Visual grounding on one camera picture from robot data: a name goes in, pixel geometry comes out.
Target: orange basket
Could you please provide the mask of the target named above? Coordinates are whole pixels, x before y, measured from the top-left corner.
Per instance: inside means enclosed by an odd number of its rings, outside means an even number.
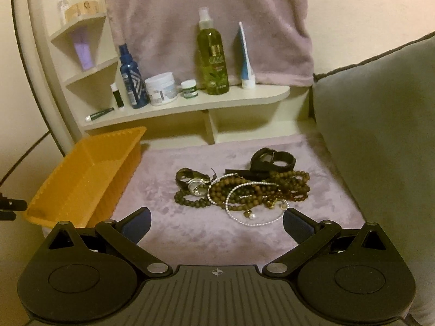
[[[137,127],[81,139],[38,190],[24,217],[49,228],[59,221],[94,227],[109,219],[141,161],[139,141],[145,131]]]

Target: gray pillow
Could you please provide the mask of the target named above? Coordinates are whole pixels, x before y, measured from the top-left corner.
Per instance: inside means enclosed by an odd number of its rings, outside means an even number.
[[[367,220],[411,269],[410,313],[435,325],[435,34],[317,76],[314,112]]]

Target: olive oil spray bottle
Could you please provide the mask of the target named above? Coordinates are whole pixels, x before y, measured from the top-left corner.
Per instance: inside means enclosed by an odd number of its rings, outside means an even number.
[[[198,47],[201,53],[202,73],[206,92],[211,95],[224,94],[230,90],[227,65],[223,54],[222,38],[213,28],[207,7],[199,9]]]

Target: white pearl strand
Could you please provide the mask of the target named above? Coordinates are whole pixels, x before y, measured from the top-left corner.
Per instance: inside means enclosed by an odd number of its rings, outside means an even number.
[[[229,176],[234,176],[234,175],[235,175],[235,174],[226,174],[226,175],[223,175],[223,176],[221,176],[220,178],[217,178],[217,179],[215,179],[215,180],[213,180],[213,181],[211,182],[211,184],[210,184],[210,186],[208,187],[208,190],[207,190],[207,198],[208,198],[208,200],[209,200],[212,204],[214,204],[214,205],[217,206],[216,202],[214,202],[214,201],[212,200],[212,198],[210,197],[210,187],[212,187],[212,185],[214,185],[214,184],[217,183],[218,181],[220,181],[220,180],[222,180],[222,179],[224,179],[224,178],[227,178],[227,177],[229,177]],[[269,221],[269,222],[264,222],[264,223],[245,223],[245,222],[243,222],[243,221],[237,219],[236,217],[234,217],[234,216],[231,214],[230,209],[228,208],[228,203],[229,203],[229,201],[230,201],[230,197],[231,197],[231,195],[232,195],[233,192],[236,191],[237,189],[239,189],[239,188],[241,188],[241,187],[243,187],[243,186],[249,186],[249,185],[272,185],[272,186],[278,186],[278,184],[275,184],[275,183],[264,183],[264,182],[262,182],[262,181],[250,181],[249,183],[244,183],[244,184],[237,185],[236,187],[234,187],[234,188],[230,191],[230,193],[229,193],[228,196],[227,196],[227,199],[225,200],[225,211],[227,211],[227,214],[228,214],[232,219],[234,219],[237,223],[243,224],[243,225],[248,226],[248,227],[259,227],[259,226],[262,226],[262,225],[268,225],[268,224],[275,223],[275,222],[279,221],[280,219],[282,219],[282,217],[284,216],[285,210],[283,210],[283,212],[279,215],[278,218],[276,218],[276,219],[274,219],[274,220],[272,220],[272,221]],[[288,203],[287,200],[283,200],[283,202],[285,203],[286,208],[289,208],[289,207],[290,207],[290,205],[289,205],[289,203]]]

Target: crosshair symbol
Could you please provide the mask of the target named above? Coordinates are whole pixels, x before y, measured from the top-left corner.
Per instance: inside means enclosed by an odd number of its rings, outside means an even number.
[[[223,274],[224,272],[221,269],[214,269],[212,271],[212,274],[216,275],[216,276],[220,276],[221,274]]]

